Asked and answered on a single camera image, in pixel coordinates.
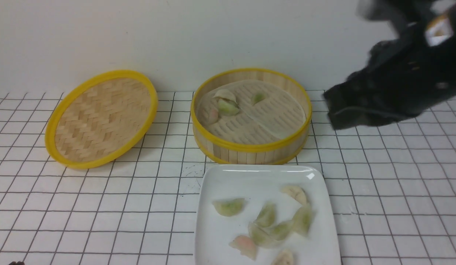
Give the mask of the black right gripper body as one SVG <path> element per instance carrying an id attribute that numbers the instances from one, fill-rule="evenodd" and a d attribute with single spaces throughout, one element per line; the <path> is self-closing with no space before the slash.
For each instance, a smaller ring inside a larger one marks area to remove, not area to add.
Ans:
<path id="1" fill-rule="evenodd" d="M 334 130 L 414 119 L 456 96 L 456 2 L 440 14 L 433 3 L 359 1 L 359 16 L 391 22 L 398 38 L 376 43 L 366 67 L 324 92 Z"/>

